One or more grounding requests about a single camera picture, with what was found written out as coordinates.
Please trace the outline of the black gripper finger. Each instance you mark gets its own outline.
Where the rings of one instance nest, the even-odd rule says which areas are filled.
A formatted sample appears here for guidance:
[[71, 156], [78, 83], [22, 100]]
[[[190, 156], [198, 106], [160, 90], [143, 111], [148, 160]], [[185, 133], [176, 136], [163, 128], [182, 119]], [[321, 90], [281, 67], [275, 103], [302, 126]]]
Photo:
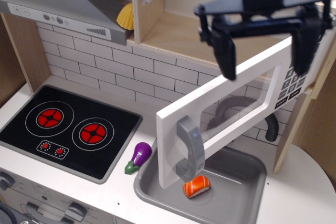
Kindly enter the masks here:
[[212, 32], [212, 45], [219, 68], [228, 80], [236, 79], [236, 49], [232, 38], [225, 32]]
[[297, 11], [297, 23], [291, 33], [292, 63], [297, 75], [309, 71], [325, 30], [317, 6], [302, 6]]

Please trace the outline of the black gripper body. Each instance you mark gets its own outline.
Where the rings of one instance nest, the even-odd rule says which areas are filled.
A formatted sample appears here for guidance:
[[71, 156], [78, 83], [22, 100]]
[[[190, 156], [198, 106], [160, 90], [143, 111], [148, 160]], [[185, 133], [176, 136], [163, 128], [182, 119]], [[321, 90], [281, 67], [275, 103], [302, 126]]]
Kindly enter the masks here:
[[332, 27], [332, 0], [215, 0], [194, 9], [202, 41], [290, 33], [295, 47], [315, 46]]

